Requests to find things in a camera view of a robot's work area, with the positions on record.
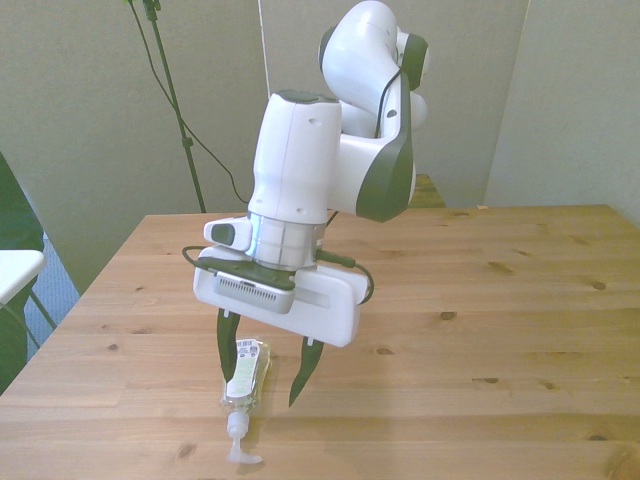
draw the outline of black cable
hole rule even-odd
[[[338,210],[336,210],[335,212],[333,212],[333,215],[331,215],[331,217],[329,218],[329,221],[327,222],[327,227],[331,224],[331,222],[333,222],[333,219],[336,218],[336,216],[339,214],[340,212]]]
[[[371,275],[371,272],[369,270],[367,270],[365,267],[363,267],[359,263],[355,264],[355,268],[362,270],[362,272],[369,279],[369,293],[367,293],[367,296],[364,297],[364,299],[359,303],[359,305],[362,305],[363,303],[367,303],[369,300],[371,300],[371,297],[373,297],[373,291],[375,290],[376,286],[373,281],[373,275]]]
[[[402,69],[399,68],[398,71],[395,73],[395,75],[391,77],[391,80],[387,82],[384,89],[382,90],[382,96],[380,97],[380,105],[378,106],[378,120],[376,122],[376,131],[373,134],[374,138],[378,138],[378,135],[380,135],[380,124],[382,123],[382,107],[384,107],[384,99],[387,96],[387,90],[391,88],[391,84],[395,81],[396,78],[400,76],[401,72],[402,72]]]
[[[359,305],[362,305],[363,303],[367,303],[371,299],[371,297],[373,296],[373,291],[375,289],[373,275],[371,275],[371,272],[369,270],[367,270],[365,267],[357,263],[355,259],[344,256],[344,255],[338,255],[337,253],[332,253],[326,250],[319,249],[316,251],[316,260],[321,260],[323,262],[328,262],[328,263],[335,263],[336,265],[341,265],[345,268],[357,268],[361,270],[369,280],[369,292],[367,293],[367,296],[364,297],[364,299],[359,303]]]
[[[182,256],[184,258],[186,258],[187,262],[189,262],[191,265],[193,265],[196,268],[200,268],[198,266],[198,264],[196,263],[196,261],[193,258],[191,258],[187,252],[189,252],[191,250],[200,250],[200,251],[202,251],[205,248],[207,248],[207,247],[203,247],[203,246],[200,246],[200,245],[189,245],[188,247],[184,247],[182,249]]]
[[[202,213],[206,213],[207,209],[204,205],[204,198],[202,197],[202,190],[200,189],[200,180],[198,179],[198,172],[196,170],[196,165],[193,160],[193,155],[191,153],[191,146],[193,145],[193,140],[187,137],[184,128],[184,121],[182,119],[182,115],[180,114],[180,106],[178,105],[178,97],[176,95],[176,91],[173,88],[173,81],[171,80],[171,71],[169,70],[169,63],[167,62],[167,57],[164,53],[164,47],[162,46],[162,38],[160,37],[160,30],[158,29],[158,16],[156,15],[156,8],[160,9],[160,4],[158,0],[143,0],[145,11],[147,12],[147,18],[151,22],[153,27],[153,33],[156,37],[156,43],[158,44],[158,51],[160,52],[160,59],[162,60],[162,65],[164,67],[164,73],[167,78],[167,84],[169,85],[169,92],[171,93],[171,100],[173,109],[176,114],[176,118],[178,120],[178,127],[180,128],[180,135],[182,138],[182,148],[184,148],[185,154],[187,155],[187,163],[189,165],[189,171],[191,173],[191,180],[193,181],[193,186],[196,191],[196,197],[198,199],[198,205],[200,206],[200,211]],[[134,13],[135,8],[133,7],[133,1],[129,0],[129,5],[133,9]]]
[[[18,315],[16,313],[16,311],[13,308],[11,308],[9,305],[7,305],[6,303],[0,302],[0,310],[3,309],[3,308],[7,312],[9,312],[9,315],[11,315],[13,317],[13,319],[16,322],[18,322],[18,324],[22,327],[22,329],[25,332],[27,332],[27,335],[29,335],[29,338],[31,339],[33,344],[36,346],[36,348],[40,349],[40,344],[36,340],[36,337],[33,336],[33,333],[31,333],[31,330],[29,330],[29,327],[27,327],[27,321],[22,316]]]
[[[144,49],[145,49],[145,51],[147,53],[147,58],[149,59],[149,65],[151,66],[151,72],[153,73],[153,76],[155,77],[156,82],[158,82],[158,85],[160,86],[160,89],[162,90],[162,93],[164,93],[165,98],[169,102],[169,105],[171,105],[171,108],[173,108],[173,110],[176,112],[176,114],[180,114],[179,111],[176,109],[176,106],[173,104],[173,101],[171,100],[171,97],[169,96],[169,93],[167,92],[167,90],[165,89],[164,85],[162,84],[162,81],[160,80],[160,77],[158,77],[158,73],[156,72],[155,66],[153,64],[153,59],[151,58],[151,51],[149,50],[149,44],[147,43],[147,37],[144,34],[144,30],[142,29],[142,25],[140,23],[140,19],[138,18],[138,13],[136,12],[135,7],[133,6],[132,0],[128,0],[128,3],[129,3],[129,6],[131,7],[131,11],[133,12],[133,16],[136,19],[136,23],[138,24],[138,30],[140,30],[140,35],[142,37],[142,42],[144,43]],[[218,163],[218,165],[220,165],[222,167],[222,169],[227,173],[227,175],[229,176],[229,179],[231,180],[231,186],[233,187],[233,192],[235,193],[235,195],[238,198],[238,200],[240,200],[244,204],[248,204],[249,202],[247,200],[245,200],[244,198],[242,198],[240,196],[240,194],[238,193],[238,189],[236,188],[236,182],[235,182],[235,179],[233,178],[233,174],[231,173],[231,171],[226,167],[226,165],[224,163],[222,163],[222,161],[211,150],[209,150],[207,148],[207,146],[198,138],[198,136],[195,133],[193,133],[193,130],[191,130],[189,125],[187,125],[187,122],[184,120],[184,118],[182,118],[182,124],[184,125],[184,128],[191,134],[193,139],[196,142],[198,142],[198,144],[209,155],[211,155],[211,157],[213,157],[213,159]]]

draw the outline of plastic bottle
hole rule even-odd
[[[269,368],[269,344],[257,337],[238,337],[238,363],[229,383],[223,383],[220,405],[229,415],[227,433],[233,440],[229,462],[260,463],[262,457],[242,451],[240,440],[249,431],[249,413],[258,407],[262,397],[264,377]]]

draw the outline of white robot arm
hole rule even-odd
[[[326,265],[327,210],[383,222],[410,201],[412,124],[426,104],[412,90],[426,69],[426,42],[401,32],[383,3],[365,1],[325,34],[321,70],[339,99],[285,90],[271,96],[254,162],[247,216],[210,222],[213,246],[197,261],[194,292],[218,306],[224,376],[235,370],[240,315],[303,335],[302,368],[290,404],[323,344],[343,347],[357,331],[368,280]]]

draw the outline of wall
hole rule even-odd
[[[259,0],[271,91],[328,92],[320,39],[356,0]],[[527,0],[387,0],[400,27],[426,38],[431,69],[418,92],[429,107],[414,135],[419,173],[449,206],[482,202]]]
[[[162,0],[159,18],[185,119],[249,197],[267,101],[257,2]],[[177,122],[126,2],[4,0],[0,31],[0,149],[82,292],[144,215],[199,211]],[[194,152],[209,211],[243,210]]]
[[[640,3],[531,0],[488,205],[606,203],[640,226]]]

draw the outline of white chair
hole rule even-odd
[[[24,325],[27,334],[37,348],[40,348],[40,345],[33,336],[33,333],[31,333],[31,330],[26,326],[24,319],[13,309],[9,308],[7,303],[40,273],[46,263],[47,261],[42,252],[38,252],[37,250],[0,250],[0,308],[6,309],[16,321]],[[33,293],[33,290],[29,292],[29,296],[51,328],[55,329],[55,322],[40,302],[40,299]]]

